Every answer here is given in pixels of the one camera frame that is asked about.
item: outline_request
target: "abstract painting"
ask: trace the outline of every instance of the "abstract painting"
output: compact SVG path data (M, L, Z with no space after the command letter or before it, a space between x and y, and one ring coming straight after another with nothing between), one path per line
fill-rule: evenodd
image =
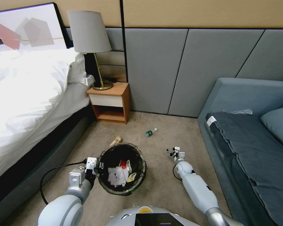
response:
M0 51L65 49L54 3L0 11Z

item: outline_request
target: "lamp base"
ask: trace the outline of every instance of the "lamp base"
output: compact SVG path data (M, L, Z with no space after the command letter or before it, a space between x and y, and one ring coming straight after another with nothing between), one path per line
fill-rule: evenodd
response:
M103 81L95 81L92 84L92 88L96 89L96 90L106 90L106 89L110 89L111 87L113 87L113 83L107 80L103 80Z

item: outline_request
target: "wooden nightstand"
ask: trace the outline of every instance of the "wooden nightstand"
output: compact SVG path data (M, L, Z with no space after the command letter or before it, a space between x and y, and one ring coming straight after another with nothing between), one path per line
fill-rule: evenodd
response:
M127 124L130 114L129 83L113 83L107 90L87 91L98 121Z

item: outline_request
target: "bottle label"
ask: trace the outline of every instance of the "bottle label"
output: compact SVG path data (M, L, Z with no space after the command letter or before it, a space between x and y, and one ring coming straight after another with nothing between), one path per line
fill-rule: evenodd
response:
M152 135L152 131L151 130L147 131L147 134L149 134L149 136L151 136Z

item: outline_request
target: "carpet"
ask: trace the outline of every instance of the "carpet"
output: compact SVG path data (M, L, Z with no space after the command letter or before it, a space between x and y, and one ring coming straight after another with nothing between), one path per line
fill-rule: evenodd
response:
M157 128L151 137L147 130ZM212 162L206 150L197 120L142 112L131 112L127 125L94 122L85 131L65 164L81 161L87 157L98 157L115 139L136 145L147 162L147 175L142 185L130 196L107 193L95 181L89 198L84 204L84 213L79 226L103 226L120 210L133 206L152 205L170 210L199 225L209 225L205 216L190 200L182 182L172 174L173 159L166 149L180 147L188 161L215 193L222 211L230 215ZM44 186L47 201L63 195L69 185L68 174L75 166L61 168ZM37 192L2 225L37 225L45 204Z

